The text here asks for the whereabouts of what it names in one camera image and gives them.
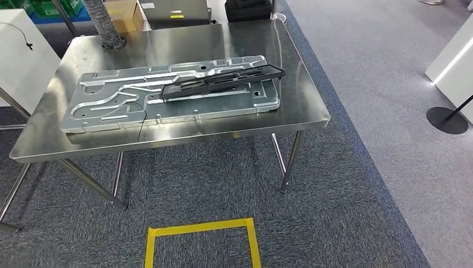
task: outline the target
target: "yellow tape square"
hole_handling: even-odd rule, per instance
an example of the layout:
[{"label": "yellow tape square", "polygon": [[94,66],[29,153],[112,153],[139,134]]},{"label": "yellow tape square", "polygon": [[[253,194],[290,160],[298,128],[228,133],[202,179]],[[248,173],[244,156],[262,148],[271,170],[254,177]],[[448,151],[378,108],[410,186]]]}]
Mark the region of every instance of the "yellow tape square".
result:
[{"label": "yellow tape square", "polygon": [[221,229],[246,227],[248,232],[248,242],[252,256],[253,268],[261,268],[259,259],[258,242],[254,229],[253,218],[232,219],[230,221],[208,222],[184,226],[174,226],[166,228],[148,228],[148,241],[146,242],[146,255],[144,257],[144,268],[153,268],[153,258],[155,255],[155,240],[159,236],[182,235],[185,233],[197,233]]}]

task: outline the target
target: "flexible duct hose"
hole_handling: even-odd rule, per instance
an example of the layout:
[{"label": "flexible duct hose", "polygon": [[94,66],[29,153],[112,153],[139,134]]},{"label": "flexible duct hose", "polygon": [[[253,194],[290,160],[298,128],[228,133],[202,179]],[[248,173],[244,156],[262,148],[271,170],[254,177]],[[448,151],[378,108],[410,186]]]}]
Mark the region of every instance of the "flexible duct hose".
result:
[{"label": "flexible duct hose", "polygon": [[125,39],[118,35],[112,19],[102,0],[83,0],[90,19],[102,38],[102,47],[105,49],[120,49],[125,46]]}]

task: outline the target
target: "metal plate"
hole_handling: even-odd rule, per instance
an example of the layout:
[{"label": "metal plate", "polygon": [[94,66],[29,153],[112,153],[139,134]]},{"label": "metal plate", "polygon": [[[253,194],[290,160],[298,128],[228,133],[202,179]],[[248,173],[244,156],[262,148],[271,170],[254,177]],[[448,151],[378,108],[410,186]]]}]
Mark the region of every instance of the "metal plate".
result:
[{"label": "metal plate", "polygon": [[272,80],[226,92],[160,99],[165,84],[265,64],[264,56],[248,56],[84,74],[60,128],[84,133],[268,112],[279,107]]}]

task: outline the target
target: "black cable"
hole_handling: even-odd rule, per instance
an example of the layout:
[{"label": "black cable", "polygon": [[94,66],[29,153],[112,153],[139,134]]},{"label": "black cable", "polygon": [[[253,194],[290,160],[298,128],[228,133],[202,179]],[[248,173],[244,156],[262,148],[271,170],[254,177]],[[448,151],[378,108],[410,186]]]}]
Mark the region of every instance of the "black cable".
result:
[{"label": "black cable", "polygon": [[33,44],[28,43],[28,41],[26,40],[25,33],[20,28],[16,27],[15,25],[13,25],[11,23],[8,23],[8,22],[0,22],[0,24],[10,25],[10,26],[15,27],[16,29],[18,29],[21,32],[21,34],[23,35],[23,38],[25,39],[26,46],[29,47],[30,50],[33,50],[33,48],[32,48]]}]

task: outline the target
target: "table top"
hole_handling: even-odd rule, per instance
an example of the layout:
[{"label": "table top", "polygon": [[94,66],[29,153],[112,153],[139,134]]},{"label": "table top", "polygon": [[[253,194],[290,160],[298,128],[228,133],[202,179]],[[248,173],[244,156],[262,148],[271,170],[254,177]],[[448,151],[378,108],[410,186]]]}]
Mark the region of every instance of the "table top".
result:
[{"label": "table top", "polygon": [[[128,44],[105,51],[99,36],[73,39],[10,154],[21,163],[150,149],[325,127],[330,115],[280,20],[128,33]],[[264,55],[286,76],[276,83],[281,106],[245,116],[65,134],[59,124],[79,78],[100,70]]]}]

